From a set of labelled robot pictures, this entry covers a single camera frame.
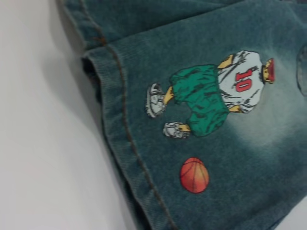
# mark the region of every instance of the red cap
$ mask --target red cap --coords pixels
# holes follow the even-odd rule
[[[269,76],[267,78],[267,81],[274,82],[275,81],[275,70],[274,70],[274,59],[270,59],[271,63],[269,66],[267,66],[267,70],[269,72]]]

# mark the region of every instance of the red number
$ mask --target red number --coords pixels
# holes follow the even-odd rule
[[[240,81],[237,85],[236,85],[236,91],[237,92],[244,92],[246,90],[249,90],[252,86],[252,80],[251,79],[246,79],[243,81]]]
[[[236,74],[236,81],[239,81],[239,80],[246,78],[246,77],[250,77],[251,75],[253,75],[253,71],[251,69],[249,69],[245,73],[237,73]],[[252,82],[251,79],[246,79],[246,80],[240,81],[236,84],[236,91],[237,92],[244,92],[246,90],[249,90],[252,86],[252,83],[253,82]]]
[[[237,73],[236,74],[236,81],[242,79],[242,78],[246,78],[253,75],[253,71],[251,69],[249,69],[248,71],[246,71],[245,73]]]

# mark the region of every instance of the green shorts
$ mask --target green shorts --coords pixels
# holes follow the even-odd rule
[[[170,82],[176,102],[186,102],[192,111],[187,124],[195,136],[206,136],[224,123],[229,110],[221,96],[216,65],[180,70]]]

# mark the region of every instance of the printed graphic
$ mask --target printed graphic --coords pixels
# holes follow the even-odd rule
[[[201,160],[192,157],[183,164],[180,179],[189,192],[201,193],[209,184],[209,173]]]
[[[147,91],[146,112],[156,118],[167,104],[187,103],[192,111],[186,122],[166,123],[167,137],[204,137],[217,130],[229,113],[249,113],[258,104],[265,83],[275,80],[274,60],[262,64],[256,52],[240,51],[216,65],[182,69],[170,77],[166,93],[154,83]]]

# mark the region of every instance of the denim garment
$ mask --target denim garment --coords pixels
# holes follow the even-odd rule
[[[306,4],[64,5],[140,229],[270,230],[305,197]]]

